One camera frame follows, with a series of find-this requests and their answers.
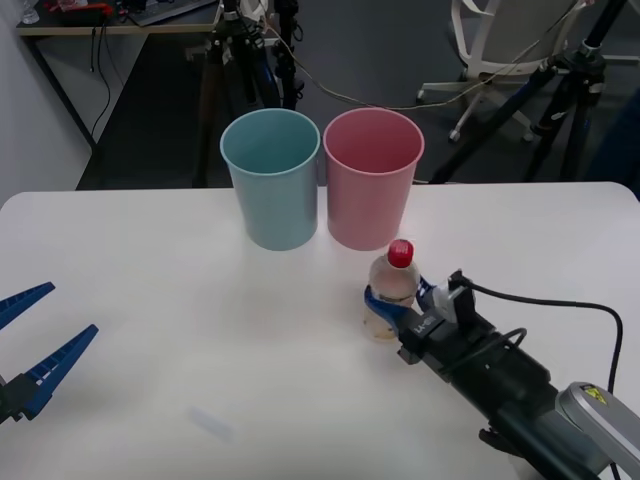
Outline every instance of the chair wheel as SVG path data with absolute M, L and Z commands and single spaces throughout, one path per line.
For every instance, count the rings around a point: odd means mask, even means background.
M 457 130 L 451 130 L 449 132 L 449 143 L 457 143 L 460 140 L 460 132 Z

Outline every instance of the floor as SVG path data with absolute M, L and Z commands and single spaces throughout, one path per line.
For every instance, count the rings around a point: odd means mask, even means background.
M 380 105 L 412 105 L 423 82 L 455 81 L 462 65 L 447 40 L 449 0 L 405 0 L 392 8 L 383 0 L 301 0 L 298 16 L 305 38 L 296 53 L 309 71 L 333 90 Z M 604 0 L 581 16 L 572 32 L 577 44 L 590 30 Z M 604 44 L 605 54 L 640 53 L 640 17 L 627 5 Z M 184 46 L 201 37 L 149 37 L 127 87 L 100 139 L 103 163 L 90 164 L 79 189 L 189 188 L 195 156 L 199 70 L 184 61 Z M 327 97 L 307 81 L 298 110 L 322 131 L 336 115 L 353 108 Z M 640 68 L 614 66 L 594 114 L 583 170 L 616 112 L 640 85 Z M 523 111 L 537 120 L 548 90 Z M 428 100 L 448 98 L 433 94 Z M 424 133 L 426 149 L 416 177 L 429 179 L 455 151 L 447 141 L 460 105 L 408 112 Z M 487 118 L 486 105 L 467 132 Z M 532 145 L 521 143 L 521 128 L 507 124 L 453 178 L 459 182 L 515 182 L 526 168 Z M 554 180 L 568 128 L 539 175 Z M 212 187 L 230 186 L 226 167 L 212 160 Z

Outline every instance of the wall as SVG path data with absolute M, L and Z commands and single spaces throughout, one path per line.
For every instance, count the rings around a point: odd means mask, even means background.
M 0 205 L 23 191 L 74 190 L 91 155 L 69 114 L 16 37 L 14 27 L 19 18 L 17 0 L 0 2 Z M 114 61 L 125 81 L 144 40 L 143 36 L 110 38 Z M 97 72 L 89 72 L 90 39 L 50 38 L 41 48 L 91 128 L 106 103 L 106 90 Z M 121 87 L 105 50 L 102 65 L 112 86 L 113 108 Z M 104 125 L 101 122 L 96 137 Z

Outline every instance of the table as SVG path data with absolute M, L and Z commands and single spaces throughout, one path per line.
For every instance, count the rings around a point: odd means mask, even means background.
M 291 252 L 251 243 L 232 190 L 23 193 L 0 211 L 0 298 L 57 289 L 0 332 L 12 378 L 89 323 L 93 343 L 29 423 L 0 426 L 2 478 L 510 479 L 481 415 L 363 332 L 379 252 L 320 226 Z M 400 235 L 424 276 L 461 267 L 522 295 L 609 305 L 625 321 L 617 394 L 640 412 L 640 207 L 615 184 L 412 188 Z M 606 385 L 614 323 L 478 295 L 552 372 Z M 217 431 L 189 420 L 205 412 Z
M 19 23 L 16 27 L 17 34 L 22 38 L 29 52 L 35 59 L 36 63 L 44 73 L 47 81 L 51 84 L 56 95 L 64 105 L 65 109 L 71 115 L 73 122 L 76 124 L 82 136 L 91 147 L 91 158 L 100 160 L 100 149 L 97 142 L 91 135 L 91 131 L 84 124 L 78 111 L 71 103 L 64 88 L 58 81 L 57 77 L 51 70 L 47 60 L 38 48 L 38 41 L 50 36 L 90 36 L 92 27 L 65 27 L 60 24 L 57 18 L 44 8 L 43 2 L 38 2 L 35 9 L 40 15 L 40 21 L 32 25 Z M 138 27 L 131 20 L 120 23 L 114 20 L 107 27 L 108 35 L 151 35 L 151 34 L 176 34 L 176 33 L 206 33 L 211 31 L 211 25 L 215 17 L 218 4 L 212 4 L 202 7 L 198 10 L 189 12 L 178 17 L 168 19 L 167 21 L 150 25 L 147 27 Z

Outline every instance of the cup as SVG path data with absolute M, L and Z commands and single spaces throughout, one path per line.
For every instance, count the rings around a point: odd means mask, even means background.
M 346 247 L 377 250 L 397 235 L 424 137 L 404 115 L 360 108 L 324 133 L 329 231 Z
M 243 115 L 222 134 L 220 151 L 247 233 L 261 247 L 291 250 L 315 233 L 319 147 L 315 124 L 280 108 Z

